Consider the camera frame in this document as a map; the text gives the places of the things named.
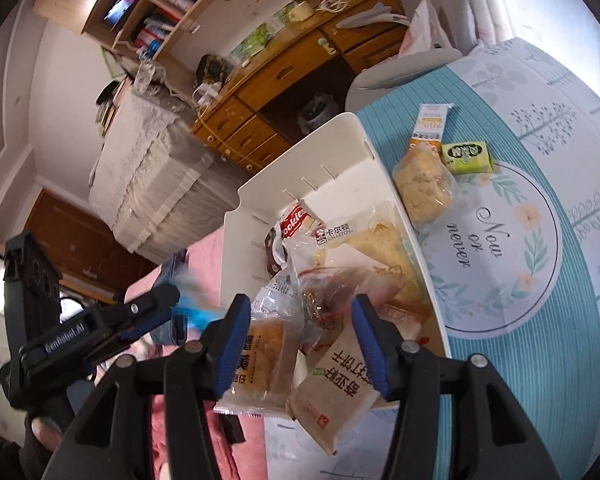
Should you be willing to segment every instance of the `wooden desk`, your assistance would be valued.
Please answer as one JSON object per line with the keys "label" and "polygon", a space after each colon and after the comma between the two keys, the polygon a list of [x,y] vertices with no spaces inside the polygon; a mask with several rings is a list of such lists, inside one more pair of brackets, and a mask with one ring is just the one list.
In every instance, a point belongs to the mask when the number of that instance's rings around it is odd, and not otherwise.
{"label": "wooden desk", "polygon": [[401,25],[336,28],[379,2],[402,12],[399,0],[350,0],[344,12],[318,11],[285,27],[246,67],[234,70],[192,133],[250,173],[260,171],[301,139],[298,110],[314,94],[332,94],[344,109],[356,74],[398,53]]}

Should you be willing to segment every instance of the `green snack package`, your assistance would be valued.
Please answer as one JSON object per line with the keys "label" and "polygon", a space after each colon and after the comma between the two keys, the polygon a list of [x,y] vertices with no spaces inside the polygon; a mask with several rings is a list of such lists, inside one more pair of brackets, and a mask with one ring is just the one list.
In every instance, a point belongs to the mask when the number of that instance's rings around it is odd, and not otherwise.
{"label": "green snack package", "polygon": [[483,141],[443,144],[442,162],[453,174],[493,173],[487,143]]}

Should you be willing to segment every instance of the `black sleeve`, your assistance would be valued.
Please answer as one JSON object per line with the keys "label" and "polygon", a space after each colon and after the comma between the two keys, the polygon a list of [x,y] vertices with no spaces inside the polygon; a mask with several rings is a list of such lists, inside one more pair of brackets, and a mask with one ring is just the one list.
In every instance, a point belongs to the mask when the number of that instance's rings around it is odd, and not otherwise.
{"label": "black sleeve", "polygon": [[40,480],[51,452],[38,442],[25,421],[24,446],[11,442],[0,446],[0,480]]}

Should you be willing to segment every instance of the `desk drawer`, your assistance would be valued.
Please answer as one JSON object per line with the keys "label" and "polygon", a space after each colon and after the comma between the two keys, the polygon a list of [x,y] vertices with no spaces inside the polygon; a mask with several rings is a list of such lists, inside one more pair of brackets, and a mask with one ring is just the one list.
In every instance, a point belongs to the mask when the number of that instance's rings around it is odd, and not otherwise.
{"label": "desk drawer", "polygon": [[220,151],[226,158],[240,162],[245,155],[249,155],[275,134],[276,131],[265,121],[253,116],[225,141],[226,145],[222,146]]}
{"label": "desk drawer", "polygon": [[[227,140],[251,116],[253,116],[253,112],[243,103],[238,99],[229,97],[218,108],[213,110],[208,118],[205,118],[205,123],[220,139]],[[210,148],[217,148],[220,145],[220,142],[214,139],[211,132],[200,121],[196,121],[194,124],[194,132],[195,136]]]}
{"label": "desk drawer", "polygon": [[332,56],[337,56],[335,49],[330,54],[318,44],[321,39],[326,39],[324,34],[320,30],[314,30],[286,49],[251,77],[238,90],[238,97],[254,110],[259,110]]}
{"label": "desk drawer", "polygon": [[[280,155],[286,152],[291,148],[291,144],[286,142],[286,140],[279,135],[271,137],[264,144],[261,144],[255,150],[253,150],[249,155],[249,160],[241,160],[238,164],[243,168],[251,171],[251,173],[257,173],[262,168],[264,168],[267,164],[272,163],[276,160]],[[257,164],[256,168],[252,167],[252,163]]]}
{"label": "desk drawer", "polygon": [[[392,11],[397,14],[403,13],[402,6],[398,0],[367,0],[362,4],[337,14],[335,18],[322,26],[322,30],[327,38],[333,41],[335,46],[341,51],[346,52],[390,28],[397,27],[395,23],[374,23],[373,25],[365,25],[360,28],[336,28],[338,22],[341,22],[345,18],[350,18],[363,10],[369,10],[378,3],[391,7]],[[404,26],[400,26],[400,28],[403,32],[405,31]]]}
{"label": "desk drawer", "polygon": [[400,25],[394,27],[383,32],[380,36],[376,36],[372,40],[349,50],[344,58],[350,67],[359,74],[364,69],[371,68],[373,65],[398,54],[406,30],[406,27]]}

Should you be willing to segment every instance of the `red logo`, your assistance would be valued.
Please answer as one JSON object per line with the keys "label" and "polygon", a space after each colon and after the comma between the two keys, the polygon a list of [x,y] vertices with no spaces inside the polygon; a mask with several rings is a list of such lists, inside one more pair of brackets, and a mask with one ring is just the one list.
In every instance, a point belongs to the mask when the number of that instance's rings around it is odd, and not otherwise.
{"label": "red logo", "polygon": [[329,419],[327,417],[325,417],[324,415],[321,415],[318,417],[318,426],[320,426],[322,429],[324,429],[328,423],[329,423]]}
{"label": "red logo", "polygon": [[300,205],[296,205],[291,212],[280,222],[280,230],[282,231],[282,239],[289,238],[295,234],[300,228],[302,221],[309,213],[302,209]]}

